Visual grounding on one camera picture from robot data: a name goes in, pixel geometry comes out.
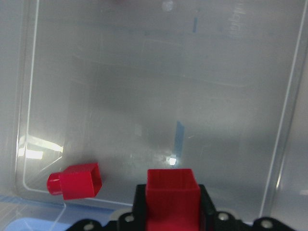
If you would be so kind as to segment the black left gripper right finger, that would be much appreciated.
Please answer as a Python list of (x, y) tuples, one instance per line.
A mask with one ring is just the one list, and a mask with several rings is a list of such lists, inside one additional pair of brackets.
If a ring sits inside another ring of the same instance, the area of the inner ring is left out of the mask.
[(217, 210), (204, 185), (200, 184), (200, 210), (204, 217), (214, 217)]

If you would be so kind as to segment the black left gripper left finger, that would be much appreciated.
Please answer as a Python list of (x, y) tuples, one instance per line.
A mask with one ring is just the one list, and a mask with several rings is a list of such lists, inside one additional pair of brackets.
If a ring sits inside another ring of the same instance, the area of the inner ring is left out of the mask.
[(134, 216), (145, 216), (147, 211), (146, 205), (146, 184), (136, 186), (132, 214)]

